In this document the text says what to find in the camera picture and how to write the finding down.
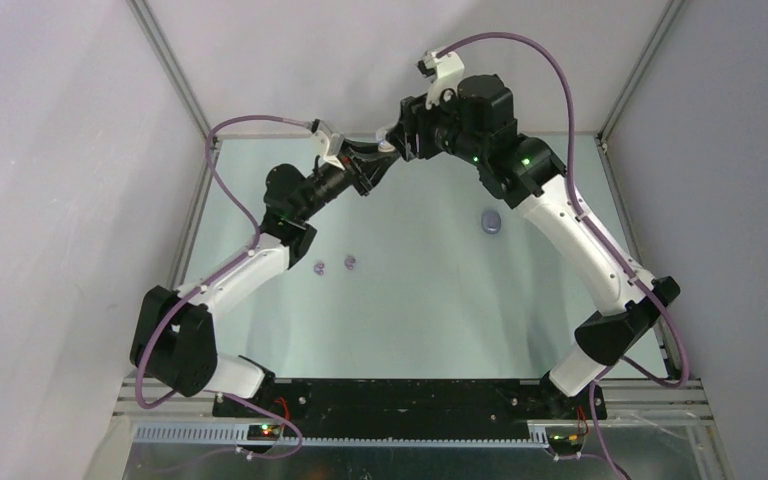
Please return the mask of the circuit board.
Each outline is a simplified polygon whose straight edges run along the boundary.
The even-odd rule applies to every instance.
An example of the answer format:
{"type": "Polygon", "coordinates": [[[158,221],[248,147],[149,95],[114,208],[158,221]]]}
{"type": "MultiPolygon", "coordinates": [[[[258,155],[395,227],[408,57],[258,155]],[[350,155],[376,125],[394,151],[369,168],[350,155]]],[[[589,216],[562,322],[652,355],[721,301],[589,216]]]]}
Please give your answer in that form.
{"type": "Polygon", "coordinates": [[[277,441],[281,438],[283,428],[277,424],[254,424],[248,427],[248,441],[277,441]]]}
{"type": "Polygon", "coordinates": [[[549,435],[548,443],[554,448],[560,445],[562,448],[579,446],[586,440],[586,434],[569,434],[569,435],[549,435]]]}

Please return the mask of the white earbud charging case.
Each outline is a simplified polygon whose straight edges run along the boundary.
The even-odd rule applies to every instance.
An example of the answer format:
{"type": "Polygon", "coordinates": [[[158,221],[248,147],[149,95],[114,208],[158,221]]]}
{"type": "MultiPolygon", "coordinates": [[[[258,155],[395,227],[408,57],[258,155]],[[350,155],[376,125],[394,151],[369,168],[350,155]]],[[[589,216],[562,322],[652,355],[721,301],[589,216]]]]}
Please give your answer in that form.
{"type": "Polygon", "coordinates": [[[387,133],[387,128],[381,128],[375,132],[377,150],[379,152],[391,153],[395,151],[395,147],[387,140],[387,133]]]}

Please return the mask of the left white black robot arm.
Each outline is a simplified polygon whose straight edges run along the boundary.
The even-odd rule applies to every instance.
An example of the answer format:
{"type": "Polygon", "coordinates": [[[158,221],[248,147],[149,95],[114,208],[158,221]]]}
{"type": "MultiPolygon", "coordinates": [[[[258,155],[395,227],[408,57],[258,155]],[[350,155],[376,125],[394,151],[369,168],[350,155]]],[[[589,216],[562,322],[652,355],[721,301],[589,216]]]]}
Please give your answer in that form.
{"type": "Polygon", "coordinates": [[[368,195],[399,157],[384,142],[345,140],[318,154],[309,175],[291,164],[273,167],[265,179],[265,213],[251,240],[206,278],[145,294],[130,350],[139,375],[185,397],[202,391],[236,396],[252,416],[271,412],[272,372],[219,352],[218,321],[307,254],[317,233],[309,222],[315,214],[349,189],[368,195]]]}

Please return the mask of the right circuit board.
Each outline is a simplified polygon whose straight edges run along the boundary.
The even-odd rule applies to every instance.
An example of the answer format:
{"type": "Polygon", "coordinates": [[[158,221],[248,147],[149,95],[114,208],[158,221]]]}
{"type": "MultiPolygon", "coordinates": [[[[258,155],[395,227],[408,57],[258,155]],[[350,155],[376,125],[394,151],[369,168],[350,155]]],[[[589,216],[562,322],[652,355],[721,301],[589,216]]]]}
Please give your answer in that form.
{"type": "Polygon", "coordinates": [[[560,445],[562,448],[579,446],[586,440],[586,434],[569,434],[569,435],[549,435],[548,443],[554,448],[560,445]]]}

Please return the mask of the left circuit board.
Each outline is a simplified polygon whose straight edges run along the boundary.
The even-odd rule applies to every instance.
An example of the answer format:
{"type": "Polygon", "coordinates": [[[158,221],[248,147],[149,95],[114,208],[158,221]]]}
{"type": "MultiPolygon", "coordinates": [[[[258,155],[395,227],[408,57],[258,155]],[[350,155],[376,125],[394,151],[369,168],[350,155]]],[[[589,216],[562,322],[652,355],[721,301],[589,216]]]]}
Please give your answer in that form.
{"type": "Polygon", "coordinates": [[[283,428],[277,424],[254,424],[248,427],[248,441],[277,441],[281,438],[283,428]]]}

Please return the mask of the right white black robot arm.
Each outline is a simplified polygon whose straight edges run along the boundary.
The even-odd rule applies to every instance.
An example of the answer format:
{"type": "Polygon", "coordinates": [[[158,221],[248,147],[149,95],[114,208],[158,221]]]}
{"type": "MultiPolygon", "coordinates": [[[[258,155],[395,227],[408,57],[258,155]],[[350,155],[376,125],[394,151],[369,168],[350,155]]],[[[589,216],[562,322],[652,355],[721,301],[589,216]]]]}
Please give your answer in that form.
{"type": "Polygon", "coordinates": [[[519,132],[512,91],[496,75],[475,75],[400,102],[387,141],[407,160],[447,153],[475,166],[484,188],[535,225],[571,262],[596,308],[574,332],[571,350],[541,382],[545,411],[566,418],[581,392],[615,366],[660,318],[680,288],[656,278],[604,231],[569,169],[543,140],[519,132]]]}

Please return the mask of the purple charging case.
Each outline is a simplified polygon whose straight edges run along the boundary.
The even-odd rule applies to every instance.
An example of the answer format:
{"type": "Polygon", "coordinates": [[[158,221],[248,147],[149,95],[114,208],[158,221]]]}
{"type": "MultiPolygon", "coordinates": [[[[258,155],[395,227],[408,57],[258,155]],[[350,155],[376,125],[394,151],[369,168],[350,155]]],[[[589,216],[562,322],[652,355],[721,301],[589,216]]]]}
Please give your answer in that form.
{"type": "Polygon", "coordinates": [[[502,218],[495,209],[485,209],[480,218],[482,231],[488,235],[496,235],[502,227],[502,218]]]}

